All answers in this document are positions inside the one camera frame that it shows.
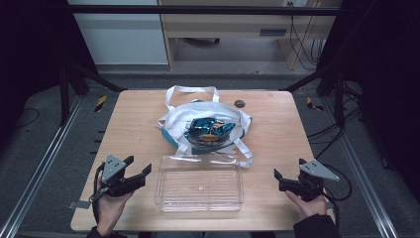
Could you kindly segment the blue snack packet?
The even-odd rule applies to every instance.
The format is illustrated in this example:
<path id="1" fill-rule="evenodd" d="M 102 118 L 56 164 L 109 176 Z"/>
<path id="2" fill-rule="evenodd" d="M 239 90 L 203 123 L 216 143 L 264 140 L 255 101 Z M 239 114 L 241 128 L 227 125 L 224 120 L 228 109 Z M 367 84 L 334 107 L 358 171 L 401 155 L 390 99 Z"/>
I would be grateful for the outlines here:
<path id="1" fill-rule="evenodd" d="M 234 122 L 225 123 L 215 117 L 196 118 L 183 136 L 195 147 L 216 147 L 228 141 L 235 127 Z"/>

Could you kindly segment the black metal frame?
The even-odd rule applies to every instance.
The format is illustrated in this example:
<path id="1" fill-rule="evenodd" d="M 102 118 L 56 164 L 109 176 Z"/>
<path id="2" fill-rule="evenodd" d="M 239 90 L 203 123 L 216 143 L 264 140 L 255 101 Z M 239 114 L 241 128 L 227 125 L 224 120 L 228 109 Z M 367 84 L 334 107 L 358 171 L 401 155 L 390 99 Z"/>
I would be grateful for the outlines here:
<path id="1" fill-rule="evenodd" d="M 182 15 L 273 15 L 339 16 L 342 8 L 321 7 L 253 7 L 253 6 L 154 6 L 154 5 L 54 5 L 50 9 L 77 14 L 182 14 Z"/>

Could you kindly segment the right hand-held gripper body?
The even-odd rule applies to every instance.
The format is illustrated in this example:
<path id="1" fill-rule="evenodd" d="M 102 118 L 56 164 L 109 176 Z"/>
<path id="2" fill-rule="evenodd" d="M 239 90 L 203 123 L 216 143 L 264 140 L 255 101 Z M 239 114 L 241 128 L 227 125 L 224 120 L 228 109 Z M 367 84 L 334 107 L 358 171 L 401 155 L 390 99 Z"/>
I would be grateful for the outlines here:
<path id="1" fill-rule="evenodd" d="M 324 180 L 339 181 L 339 177 L 327 169 L 317 160 L 312 160 L 304 165 L 299 165 L 297 180 L 283 178 L 278 182 L 280 191 L 291 191 L 300 196 L 304 201 L 311 201 L 321 195 L 324 189 Z"/>

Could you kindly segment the person's left hand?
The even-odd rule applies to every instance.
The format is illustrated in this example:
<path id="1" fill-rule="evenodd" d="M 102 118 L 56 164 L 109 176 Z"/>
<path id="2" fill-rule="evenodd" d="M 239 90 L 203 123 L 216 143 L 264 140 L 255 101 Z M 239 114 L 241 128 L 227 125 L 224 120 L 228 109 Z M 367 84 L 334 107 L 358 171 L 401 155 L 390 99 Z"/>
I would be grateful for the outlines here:
<path id="1" fill-rule="evenodd" d="M 127 201 L 133 193 L 127 193 L 123 196 L 112 197 L 108 194 L 103 195 L 98 201 L 97 230 L 102 235 L 110 234 L 120 219 Z"/>

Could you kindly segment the aluminium floor rail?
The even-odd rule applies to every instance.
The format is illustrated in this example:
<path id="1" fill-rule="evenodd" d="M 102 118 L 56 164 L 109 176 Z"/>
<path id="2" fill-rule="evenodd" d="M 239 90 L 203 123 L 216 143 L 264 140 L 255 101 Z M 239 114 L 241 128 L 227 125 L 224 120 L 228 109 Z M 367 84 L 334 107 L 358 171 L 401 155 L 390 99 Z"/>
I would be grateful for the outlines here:
<path id="1" fill-rule="evenodd" d="M 53 164 L 56 155 L 65 140 L 73 122 L 76 118 L 80 106 L 84 98 L 82 96 L 75 96 L 74 102 L 70 107 L 68 118 L 64 123 L 58 127 L 52 141 L 50 142 L 44 156 L 42 157 L 37 169 L 33 173 L 30 181 L 28 182 L 25 190 L 20 196 L 17 204 L 12 210 L 8 219 L 0 228 L 0 238 L 14 238 L 21 226 L 28 210 L 30 209 L 40 187 L 42 186 L 45 177 L 47 176 L 51 165 Z"/>
<path id="2" fill-rule="evenodd" d="M 346 99 L 340 109 L 345 113 L 344 128 L 334 129 L 337 139 L 320 157 L 322 162 L 340 170 L 339 176 L 343 179 L 340 185 L 344 188 L 335 185 L 333 192 L 348 194 L 346 179 L 352 185 L 349 198 L 341 202 L 340 226 L 350 230 L 352 225 L 358 225 L 352 233 L 359 233 L 363 237 L 399 238 L 374 184 L 374 179 L 380 178 L 383 168 L 362 120 L 362 112 L 352 99 Z"/>

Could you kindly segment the clear plastic container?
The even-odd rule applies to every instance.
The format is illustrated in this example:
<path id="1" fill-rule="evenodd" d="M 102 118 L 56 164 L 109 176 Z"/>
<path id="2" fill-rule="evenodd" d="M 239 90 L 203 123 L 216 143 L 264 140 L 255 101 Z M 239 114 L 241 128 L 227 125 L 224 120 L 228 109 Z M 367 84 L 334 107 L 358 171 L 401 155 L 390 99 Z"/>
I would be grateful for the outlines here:
<path id="1" fill-rule="evenodd" d="M 165 156 L 158 169 L 155 203 L 162 212 L 239 211 L 244 202 L 236 156 Z"/>

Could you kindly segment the white and teal tote bag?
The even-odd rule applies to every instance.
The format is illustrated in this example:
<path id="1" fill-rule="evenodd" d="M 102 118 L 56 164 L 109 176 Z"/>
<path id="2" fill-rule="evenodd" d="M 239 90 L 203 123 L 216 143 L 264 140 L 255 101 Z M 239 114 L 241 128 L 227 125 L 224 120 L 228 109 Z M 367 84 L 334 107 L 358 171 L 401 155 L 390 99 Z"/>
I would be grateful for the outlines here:
<path id="1" fill-rule="evenodd" d="M 212 98 L 210 100 L 194 99 L 189 103 L 174 106 L 170 102 L 175 92 L 209 93 Z M 214 86 L 188 87 L 175 85 L 166 91 L 165 106 L 168 111 L 157 120 L 156 127 L 160 129 L 162 136 L 176 148 L 175 154 L 177 156 L 209 153 L 235 155 L 236 149 L 238 149 L 246 158 L 240 162 L 240 166 L 249 168 L 252 165 L 254 155 L 243 142 L 243 138 L 248 133 L 253 118 L 242 110 L 220 102 L 219 92 Z M 195 147 L 184 138 L 183 133 L 192 120 L 205 117 L 215 117 L 225 123 L 234 122 L 236 124 L 225 144 L 216 147 Z"/>

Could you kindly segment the person's right hand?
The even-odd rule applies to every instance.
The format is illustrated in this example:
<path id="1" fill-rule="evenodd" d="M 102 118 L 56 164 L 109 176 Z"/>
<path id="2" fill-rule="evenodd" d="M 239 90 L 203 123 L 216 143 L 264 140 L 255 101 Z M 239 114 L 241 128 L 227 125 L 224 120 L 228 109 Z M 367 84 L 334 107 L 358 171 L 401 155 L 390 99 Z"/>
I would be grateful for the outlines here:
<path id="1" fill-rule="evenodd" d="M 296 195 L 295 193 L 289 190 L 287 190 L 285 194 L 293 203 L 295 203 L 298 206 L 304 218 L 308 218 L 316 214 L 327 214 L 326 199 L 322 195 L 317 196 L 311 201 L 304 201 L 300 196 Z"/>

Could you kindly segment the grey tape strip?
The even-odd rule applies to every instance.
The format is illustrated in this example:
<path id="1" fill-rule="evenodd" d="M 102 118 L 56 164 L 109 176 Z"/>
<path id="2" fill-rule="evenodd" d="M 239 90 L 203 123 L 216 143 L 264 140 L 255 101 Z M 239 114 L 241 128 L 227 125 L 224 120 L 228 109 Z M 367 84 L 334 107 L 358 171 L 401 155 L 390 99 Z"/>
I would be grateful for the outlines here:
<path id="1" fill-rule="evenodd" d="M 90 202 L 84 201 L 84 200 L 70 201 L 67 207 L 69 209 L 76 209 L 76 208 L 88 209 L 90 207 Z"/>

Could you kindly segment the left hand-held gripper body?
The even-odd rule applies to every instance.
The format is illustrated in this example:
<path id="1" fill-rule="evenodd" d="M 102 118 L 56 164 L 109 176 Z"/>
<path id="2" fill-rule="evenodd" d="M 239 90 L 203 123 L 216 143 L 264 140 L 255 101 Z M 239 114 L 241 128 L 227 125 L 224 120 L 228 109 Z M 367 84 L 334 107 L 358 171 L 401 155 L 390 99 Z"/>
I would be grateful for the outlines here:
<path id="1" fill-rule="evenodd" d="M 113 155 L 107 156 L 101 176 L 101 188 L 104 193 L 119 197 L 146 185 L 146 178 L 139 178 L 138 175 L 126 178 L 126 167 L 124 160 L 121 161 Z"/>

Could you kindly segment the white cabinet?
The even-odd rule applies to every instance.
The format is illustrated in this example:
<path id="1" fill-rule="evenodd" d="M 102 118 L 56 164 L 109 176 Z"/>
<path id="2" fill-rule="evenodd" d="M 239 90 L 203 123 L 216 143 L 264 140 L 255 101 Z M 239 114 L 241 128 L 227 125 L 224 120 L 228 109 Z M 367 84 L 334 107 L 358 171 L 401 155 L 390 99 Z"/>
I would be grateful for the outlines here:
<path id="1" fill-rule="evenodd" d="M 167 64 L 159 14 L 79 14 L 74 18 L 96 64 Z"/>

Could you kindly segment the yellow black floor tape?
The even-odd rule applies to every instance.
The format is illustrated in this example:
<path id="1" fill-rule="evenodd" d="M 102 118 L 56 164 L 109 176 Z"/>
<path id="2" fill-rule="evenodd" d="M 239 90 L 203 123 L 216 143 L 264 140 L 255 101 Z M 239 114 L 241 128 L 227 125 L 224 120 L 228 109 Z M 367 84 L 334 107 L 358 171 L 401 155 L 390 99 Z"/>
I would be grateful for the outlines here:
<path id="1" fill-rule="evenodd" d="M 97 101 L 97 104 L 96 104 L 96 107 L 94 109 L 94 112 L 100 112 L 101 111 L 101 109 L 102 109 L 102 107 L 103 107 L 106 99 L 107 99 L 107 96 L 106 95 L 100 96 L 100 98 Z"/>
<path id="2" fill-rule="evenodd" d="M 317 111 L 324 111 L 323 106 L 315 105 L 310 97 L 306 97 L 306 105 L 310 109 L 314 109 Z"/>

